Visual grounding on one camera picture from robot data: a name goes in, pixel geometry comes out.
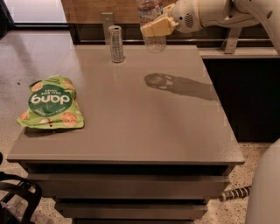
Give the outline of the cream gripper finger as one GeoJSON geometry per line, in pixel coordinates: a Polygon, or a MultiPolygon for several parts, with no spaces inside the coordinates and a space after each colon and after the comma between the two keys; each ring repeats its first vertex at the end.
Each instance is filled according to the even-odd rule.
{"type": "Polygon", "coordinates": [[[173,11],[174,6],[175,6],[174,3],[165,6],[163,8],[163,15],[170,18],[172,16],[172,11],[173,11]]]}
{"type": "Polygon", "coordinates": [[[163,16],[142,25],[140,30],[146,38],[161,37],[171,35],[177,26],[179,26],[179,22],[172,17],[163,16]]]}

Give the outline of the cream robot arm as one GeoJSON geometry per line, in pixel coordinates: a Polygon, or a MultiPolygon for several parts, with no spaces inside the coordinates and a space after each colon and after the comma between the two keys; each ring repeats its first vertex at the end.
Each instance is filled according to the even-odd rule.
{"type": "MultiPolygon", "coordinates": [[[[141,27],[145,37],[178,30],[196,32],[218,25],[242,28],[260,24],[280,54],[280,0],[178,0],[141,27]]],[[[280,139],[262,155],[248,198],[245,224],[280,224],[280,139]]]]}

